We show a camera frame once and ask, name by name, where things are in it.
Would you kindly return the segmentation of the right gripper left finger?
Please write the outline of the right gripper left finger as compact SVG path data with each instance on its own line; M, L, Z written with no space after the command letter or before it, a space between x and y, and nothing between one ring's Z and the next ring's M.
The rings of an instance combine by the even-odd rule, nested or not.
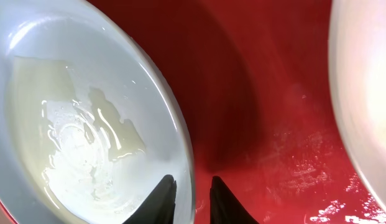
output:
M173 224L177 183L165 175L123 224Z

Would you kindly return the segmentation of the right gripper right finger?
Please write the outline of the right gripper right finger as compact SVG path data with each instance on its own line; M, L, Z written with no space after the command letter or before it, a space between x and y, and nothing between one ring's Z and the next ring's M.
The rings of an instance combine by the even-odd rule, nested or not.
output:
M259 224L219 176L212 178L209 197L210 224Z

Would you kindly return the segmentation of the light blue plate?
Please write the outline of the light blue plate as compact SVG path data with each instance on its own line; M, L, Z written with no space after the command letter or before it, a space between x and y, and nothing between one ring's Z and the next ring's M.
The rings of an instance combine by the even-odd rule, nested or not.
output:
M150 57L87 1L0 1L0 211L123 223L166 175L195 219L191 142Z

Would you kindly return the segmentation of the white cream plate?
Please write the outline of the white cream plate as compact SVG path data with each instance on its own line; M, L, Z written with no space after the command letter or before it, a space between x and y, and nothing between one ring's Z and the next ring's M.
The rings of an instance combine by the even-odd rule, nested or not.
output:
M344 147L386 213L386 0L333 0L329 86Z

